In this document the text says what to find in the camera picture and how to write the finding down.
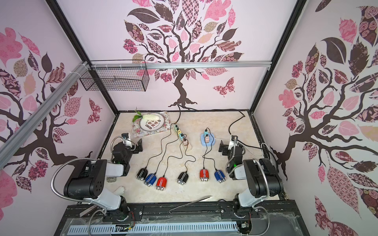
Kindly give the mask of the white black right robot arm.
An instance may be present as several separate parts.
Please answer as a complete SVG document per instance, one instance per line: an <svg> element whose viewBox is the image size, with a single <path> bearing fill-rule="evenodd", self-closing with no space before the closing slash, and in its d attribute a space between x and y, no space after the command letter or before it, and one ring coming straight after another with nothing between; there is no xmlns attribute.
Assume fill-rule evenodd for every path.
<svg viewBox="0 0 378 236"><path fill-rule="evenodd" d="M233 180L246 180L248 188L235 195L233 207L235 210L246 207L256 207L266 199L283 193L283 181L270 160L243 159L244 146L236 135L225 144L220 142L219 152L227 157L225 173Z"/></svg>

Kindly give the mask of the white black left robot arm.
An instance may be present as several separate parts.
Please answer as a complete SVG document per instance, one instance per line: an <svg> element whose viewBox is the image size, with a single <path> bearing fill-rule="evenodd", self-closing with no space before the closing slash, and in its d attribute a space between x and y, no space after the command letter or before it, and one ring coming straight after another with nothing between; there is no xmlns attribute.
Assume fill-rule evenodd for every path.
<svg viewBox="0 0 378 236"><path fill-rule="evenodd" d="M55 195L68 201L86 203L99 207L105 215L117 221L126 221L133 216L125 198L123 188L111 192L105 187L107 178L125 177L130 171L130 160L133 154L143 151L143 141L139 139L133 143L127 133L117 136L122 141L114 145L111 143L112 159L72 159L58 168L54 173L50 187ZM75 164L75 168L68 178L63 193L55 187L58 173L67 165Z"/></svg>

